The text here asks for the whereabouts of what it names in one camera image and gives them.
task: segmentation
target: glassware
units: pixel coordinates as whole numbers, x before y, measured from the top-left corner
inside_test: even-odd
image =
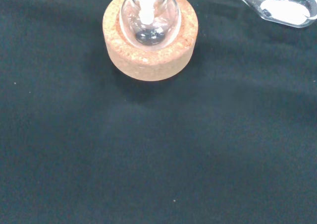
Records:
[[[178,35],[181,13],[175,0],[125,0],[120,27],[126,39],[145,51],[160,50]]]
[[[302,28],[317,18],[317,0],[242,0],[268,21]]]

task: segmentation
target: black fabric surface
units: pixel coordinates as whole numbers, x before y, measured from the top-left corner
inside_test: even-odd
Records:
[[[188,1],[192,60],[148,83],[111,0],[0,0],[0,224],[317,223],[317,23]]]

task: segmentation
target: round-bottom flask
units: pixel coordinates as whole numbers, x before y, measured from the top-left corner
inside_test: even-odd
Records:
[[[175,0],[125,0],[120,27],[137,48],[156,51],[167,47],[178,35],[181,13]]]

